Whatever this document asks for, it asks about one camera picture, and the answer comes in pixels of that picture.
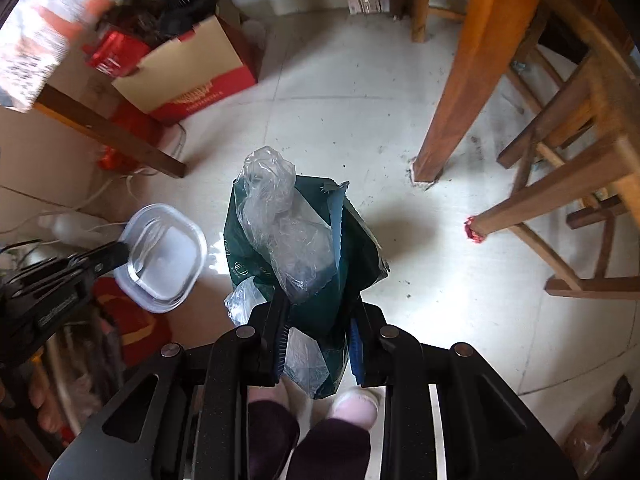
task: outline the green bag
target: green bag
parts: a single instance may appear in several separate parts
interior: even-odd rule
[[[331,227],[336,272],[315,295],[290,310],[292,326],[318,342],[329,378],[316,391],[315,399],[333,395],[346,367],[348,312],[344,310],[345,290],[356,295],[388,275],[388,265],[380,246],[345,196],[348,182],[338,186],[328,178],[296,176],[295,189]],[[244,178],[234,181],[225,222],[225,250],[231,280],[238,286],[254,276],[254,284],[271,300],[278,280],[271,263],[249,243],[238,220],[238,205],[246,197]]]

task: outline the clear plastic lid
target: clear plastic lid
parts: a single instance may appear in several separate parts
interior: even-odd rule
[[[120,241],[129,247],[129,261],[114,270],[118,286],[139,306],[157,314],[185,300],[207,257],[202,230],[167,204],[138,211]]]

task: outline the cardboard box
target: cardboard box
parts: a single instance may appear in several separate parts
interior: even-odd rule
[[[136,72],[113,86],[140,111],[169,125],[253,86],[256,74],[242,32],[213,16],[147,54]]]

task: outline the foot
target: foot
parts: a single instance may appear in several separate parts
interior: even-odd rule
[[[282,379],[273,388],[266,386],[249,386],[247,398],[249,402],[270,400],[289,409],[289,394],[287,393],[287,389],[284,387]]]
[[[378,418],[378,405],[378,398],[373,393],[357,386],[334,400],[327,418],[339,418],[370,431]]]

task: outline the wooden table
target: wooden table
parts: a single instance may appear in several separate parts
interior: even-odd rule
[[[516,53],[540,0],[469,0],[449,78],[420,152],[414,180],[434,182]]]
[[[186,166],[180,161],[109,122],[53,86],[44,86],[33,108],[161,173],[174,178],[182,178],[186,173]]]

